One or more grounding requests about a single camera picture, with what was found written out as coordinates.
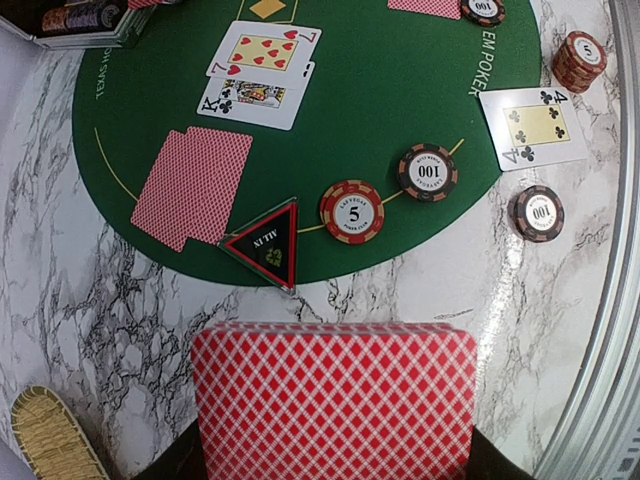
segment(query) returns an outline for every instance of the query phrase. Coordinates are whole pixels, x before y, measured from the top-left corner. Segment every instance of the straw sandal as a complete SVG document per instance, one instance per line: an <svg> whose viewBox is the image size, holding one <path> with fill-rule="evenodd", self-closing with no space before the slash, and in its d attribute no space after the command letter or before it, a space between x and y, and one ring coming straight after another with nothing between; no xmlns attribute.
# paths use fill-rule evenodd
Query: straw sandal
<svg viewBox="0 0 640 480"><path fill-rule="evenodd" d="M39 480L109 480L82 428L51 390L22 392L13 404L11 425Z"/></svg>

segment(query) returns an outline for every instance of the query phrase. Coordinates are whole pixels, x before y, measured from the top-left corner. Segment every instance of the poker chip with number 100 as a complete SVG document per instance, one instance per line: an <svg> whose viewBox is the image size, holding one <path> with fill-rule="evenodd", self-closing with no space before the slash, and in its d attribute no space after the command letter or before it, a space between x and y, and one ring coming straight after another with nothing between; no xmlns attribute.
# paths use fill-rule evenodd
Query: poker chip with number 100
<svg viewBox="0 0 640 480"><path fill-rule="evenodd" d="M532 242L549 242L564 227L560 197L549 187L534 185L516 198L513 220L522 236Z"/></svg>
<svg viewBox="0 0 640 480"><path fill-rule="evenodd" d="M400 159L398 182L416 200L439 202L458 183L458 169L445 148L421 143Z"/></svg>
<svg viewBox="0 0 640 480"><path fill-rule="evenodd" d="M462 0L460 10L481 27L496 27L507 18L502 0Z"/></svg>
<svg viewBox="0 0 640 480"><path fill-rule="evenodd" d="M371 185L361 180L347 180L330 187L323 195L320 218L335 238L359 245L382 230L384 205Z"/></svg>

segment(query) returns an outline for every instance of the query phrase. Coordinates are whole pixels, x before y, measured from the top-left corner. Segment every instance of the white marble floor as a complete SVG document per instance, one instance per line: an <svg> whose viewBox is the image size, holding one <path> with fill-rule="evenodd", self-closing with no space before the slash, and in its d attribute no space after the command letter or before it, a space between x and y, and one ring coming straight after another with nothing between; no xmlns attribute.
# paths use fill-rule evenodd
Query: white marble floor
<svg viewBox="0 0 640 480"><path fill-rule="evenodd" d="M216 321L448 321L480 344L476 422L533 471L584 355L611 245L619 174L616 56L605 0L536 0L542 84L566 33L598 38L609 68L574 98L585 162L505 174L427 243L362 272L303 285L233 288L185 277L135 252L105 224L79 177L71 105L81 54L40 57L0 153L0 438L29 384L60 393L113 471L129 476L195 417L191 336ZM524 243L505 206L543 183L567 225Z"/></svg>

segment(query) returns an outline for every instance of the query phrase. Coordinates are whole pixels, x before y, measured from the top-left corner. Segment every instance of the black triangle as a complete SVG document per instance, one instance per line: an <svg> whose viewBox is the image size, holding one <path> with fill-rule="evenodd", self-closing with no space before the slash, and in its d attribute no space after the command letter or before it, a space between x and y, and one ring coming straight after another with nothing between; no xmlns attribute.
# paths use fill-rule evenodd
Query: black triangle
<svg viewBox="0 0 640 480"><path fill-rule="evenodd" d="M287 200L227 235L218 245L288 293L296 286L298 202Z"/></svg>

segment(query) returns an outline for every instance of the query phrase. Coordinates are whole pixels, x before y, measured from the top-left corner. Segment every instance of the green poker mat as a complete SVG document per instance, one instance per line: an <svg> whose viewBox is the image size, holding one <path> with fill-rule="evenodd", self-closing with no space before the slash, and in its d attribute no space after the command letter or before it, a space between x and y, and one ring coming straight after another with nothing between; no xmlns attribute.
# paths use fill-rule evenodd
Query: green poker mat
<svg viewBox="0 0 640 480"><path fill-rule="evenodd" d="M488 127L472 88L539 85L540 39L529 2L506 0L506 21L493 29L390 10L386 0L284 0L265 21L322 29L316 63L291 131L196 114L206 69L230 23L260 21L258 0L186 0L161 6L133 49L85 53L73 105L80 174L107 222L152 260L224 284L266 283L217 247L188 240L172 251L130 223L162 144L190 126L253 136L228 224L231 232L296 196L299 228L320 224L320 199L349 179L382 198L399 190L398 160L411 146L451 150L460 180L443 202L408 195L385 205L372 241L347 245L326 229L301 233L298 283L349 274L427 241L471 208L500 176Z"/></svg>

